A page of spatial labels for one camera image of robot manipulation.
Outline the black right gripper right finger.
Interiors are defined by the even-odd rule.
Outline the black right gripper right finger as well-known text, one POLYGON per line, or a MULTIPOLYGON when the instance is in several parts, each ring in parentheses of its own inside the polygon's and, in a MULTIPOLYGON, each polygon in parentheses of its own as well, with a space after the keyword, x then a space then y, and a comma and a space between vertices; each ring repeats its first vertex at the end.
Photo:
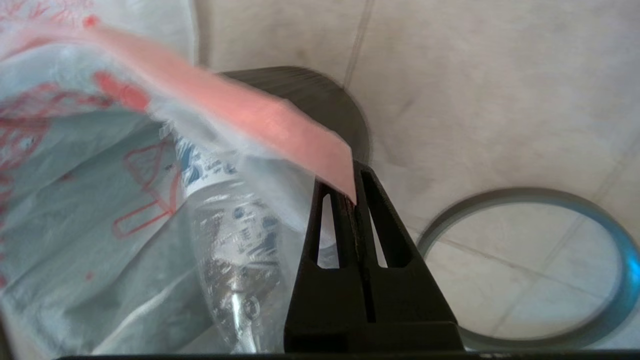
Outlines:
POLYGON ((372 168, 354 163, 365 338, 376 351, 461 351, 450 305, 372 168))

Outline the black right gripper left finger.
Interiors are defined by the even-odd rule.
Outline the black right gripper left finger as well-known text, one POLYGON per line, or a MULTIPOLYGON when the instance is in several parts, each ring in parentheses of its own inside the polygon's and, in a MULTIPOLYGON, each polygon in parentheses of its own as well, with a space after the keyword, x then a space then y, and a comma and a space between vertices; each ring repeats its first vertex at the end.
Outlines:
POLYGON ((353 330, 367 323, 351 216, 354 205, 320 180, 311 198, 301 259, 285 321, 286 353, 347 353, 353 330), (318 265, 323 201, 330 199, 338 268, 318 265))

